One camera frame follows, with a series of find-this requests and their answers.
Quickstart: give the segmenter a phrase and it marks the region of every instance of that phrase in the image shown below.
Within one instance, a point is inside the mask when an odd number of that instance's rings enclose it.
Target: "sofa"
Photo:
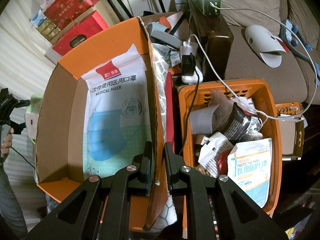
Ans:
[[[299,26],[305,40],[311,43],[312,59],[320,64],[319,24],[305,0],[221,0],[221,7],[254,8],[280,21],[287,18],[292,20]],[[262,25],[278,36],[278,23],[251,11],[221,11],[221,14],[233,37],[224,69],[225,80],[264,79],[270,86],[276,104],[310,102],[316,85],[315,74],[307,62],[290,52],[282,56],[278,68],[271,68],[260,60],[245,40],[245,27],[253,24]],[[317,89],[312,104],[320,105],[320,89]]]

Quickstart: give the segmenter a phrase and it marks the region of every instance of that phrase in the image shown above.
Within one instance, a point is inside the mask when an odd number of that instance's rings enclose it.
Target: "person's hand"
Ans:
[[[5,155],[5,158],[9,154],[9,150],[12,147],[12,134],[14,133],[14,129],[10,129],[10,134],[8,134],[1,144],[1,153]]]

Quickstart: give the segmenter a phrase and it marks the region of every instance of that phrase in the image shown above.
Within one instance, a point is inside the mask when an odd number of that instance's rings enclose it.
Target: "black oval label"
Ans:
[[[83,34],[77,35],[70,41],[70,47],[74,48],[87,39]]]

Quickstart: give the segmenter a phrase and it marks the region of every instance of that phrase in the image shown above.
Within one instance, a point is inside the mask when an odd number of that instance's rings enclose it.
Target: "metal screw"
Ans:
[[[191,171],[191,168],[189,166],[187,166],[187,165],[184,165],[184,166],[181,167],[181,170],[184,171],[184,172],[189,172],[189,171]]]
[[[222,181],[222,182],[226,182],[228,181],[229,177],[227,175],[220,175],[219,176],[219,179]]]
[[[136,169],[137,169],[137,167],[134,166],[134,165],[129,165],[129,166],[127,167],[127,171],[135,171]]]
[[[97,175],[92,175],[89,177],[90,182],[97,182],[99,180],[99,177]]]

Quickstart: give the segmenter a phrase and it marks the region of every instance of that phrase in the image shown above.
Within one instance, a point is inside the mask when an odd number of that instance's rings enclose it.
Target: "medical mask package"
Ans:
[[[261,208],[268,199],[272,140],[237,143],[228,156],[228,177]]]
[[[88,85],[84,117],[84,177],[114,175],[151,141],[146,65],[135,45],[82,76]]]

